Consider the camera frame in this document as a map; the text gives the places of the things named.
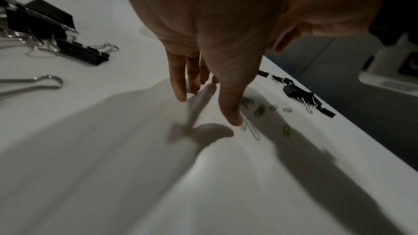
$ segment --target white table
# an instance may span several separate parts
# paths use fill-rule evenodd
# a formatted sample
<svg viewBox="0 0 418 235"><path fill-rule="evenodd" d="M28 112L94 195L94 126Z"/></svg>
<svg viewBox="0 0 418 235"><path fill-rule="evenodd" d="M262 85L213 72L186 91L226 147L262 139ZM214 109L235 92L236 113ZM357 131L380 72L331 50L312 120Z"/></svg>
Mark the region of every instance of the white table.
<svg viewBox="0 0 418 235"><path fill-rule="evenodd" d="M2 235L418 234L418 174L327 104L337 113L332 119L309 114L270 78L257 77L246 96L279 107L258 120L243 109L260 141L231 128L234 137L212 143L195 162L195 142L163 137L188 107L173 99L162 45L129 2L46 1L74 16L79 42L121 50L88 67L40 51L27 56L27 47L0 49L1 78L65 81L59 91L0 99ZM266 58L260 69L292 78ZM102 162L99 148L148 110L154 116L123 134L113 144L123 150ZM217 94L196 122L205 123L228 126ZM57 156L59 148L65 155Z"/></svg>

